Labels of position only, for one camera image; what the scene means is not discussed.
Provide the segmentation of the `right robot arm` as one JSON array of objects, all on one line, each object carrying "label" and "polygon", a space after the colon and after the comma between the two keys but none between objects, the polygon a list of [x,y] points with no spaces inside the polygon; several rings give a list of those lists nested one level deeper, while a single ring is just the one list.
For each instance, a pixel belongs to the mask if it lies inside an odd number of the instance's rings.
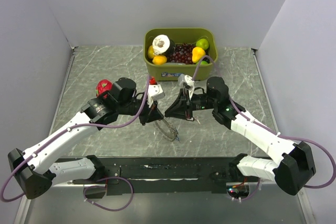
[{"label": "right robot arm", "polygon": [[230,164],[229,175],[233,180],[241,181],[250,176],[270,180],[294,196],[316,173],[311,147],[271,132],[232,100],[223,78],[210,77],[201,94],[195,93],[197,88],[191,76],[180,75],[178,83],[180,92],[165,111],[167,118],[192,121],[194,111],[211,109],[219,124],[242,135],[268,155],[264,159],[239,154]]}]

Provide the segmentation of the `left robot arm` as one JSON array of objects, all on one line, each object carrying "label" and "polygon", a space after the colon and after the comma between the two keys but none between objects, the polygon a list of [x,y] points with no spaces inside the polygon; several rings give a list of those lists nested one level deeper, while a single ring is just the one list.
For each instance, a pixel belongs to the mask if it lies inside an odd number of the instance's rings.
[{"label": "left robot arm", "polygon": [[50,187],[71,180],[83,179],[98,183],[105,177],[105,166],[94,155],[59,163],[58,158],[102,128],[115,128],[119,115],[130,115],[142,125],[164,118],[157,108],[158,100],[165,96],[162,87],[151,79],[140,99],[136,97],[136,83],[120,78],[110,89],[89,100],[63,127],[40,143],[8,154],[13,176],[28,199],[35,199]]}]

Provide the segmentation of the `round metal key organizer disc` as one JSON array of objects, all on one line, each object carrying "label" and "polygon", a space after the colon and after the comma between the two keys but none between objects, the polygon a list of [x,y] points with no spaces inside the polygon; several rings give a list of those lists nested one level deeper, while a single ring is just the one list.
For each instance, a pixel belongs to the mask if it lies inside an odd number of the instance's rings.
[{"label": "round metal key organizer disc", "polygon": [[154,135],[160,135],[169,142],[180,142],[177,128],[166,119],[154,122]]}]

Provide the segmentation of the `black key tag with key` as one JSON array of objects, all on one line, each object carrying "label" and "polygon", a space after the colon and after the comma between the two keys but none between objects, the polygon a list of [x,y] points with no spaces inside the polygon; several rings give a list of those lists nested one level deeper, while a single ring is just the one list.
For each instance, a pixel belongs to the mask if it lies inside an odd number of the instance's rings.
[{"label": "black key tag with key", "polygon": [[200,120],[199,120],[199,118],[198,118],[197,116],[194,116],[194,117],[193,117],[193,120],[196,121],[199,125],[201,124],[201,123],[200,123]]}]

